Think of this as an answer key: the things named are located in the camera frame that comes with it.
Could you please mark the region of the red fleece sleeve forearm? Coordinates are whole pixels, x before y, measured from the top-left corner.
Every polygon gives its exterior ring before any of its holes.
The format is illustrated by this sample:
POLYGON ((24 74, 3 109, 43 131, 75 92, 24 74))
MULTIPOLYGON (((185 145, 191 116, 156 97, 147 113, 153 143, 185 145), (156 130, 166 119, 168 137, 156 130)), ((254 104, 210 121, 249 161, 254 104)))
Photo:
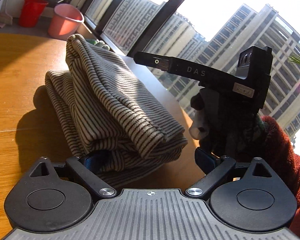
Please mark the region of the red fleece sleeve forearm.
POLYGON ((300 237, 300 156, 294 153, 289 136, 270 116, 262 116, 266 127, 265 154, 262 158, 271 166, 294 194, 297 211, 290 230, 300 237))

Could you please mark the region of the right hand in glove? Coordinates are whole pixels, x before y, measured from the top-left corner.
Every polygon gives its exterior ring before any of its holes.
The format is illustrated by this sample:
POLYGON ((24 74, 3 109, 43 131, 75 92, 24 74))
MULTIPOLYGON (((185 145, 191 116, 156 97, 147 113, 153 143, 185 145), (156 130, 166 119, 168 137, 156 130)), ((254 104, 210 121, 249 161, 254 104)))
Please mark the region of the right hand in glove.
POLYGON ((266 128, 257 111, 235 96, 202 88, 191 98, 189 133, 206 153, 249 162, 258 155, 266 128))

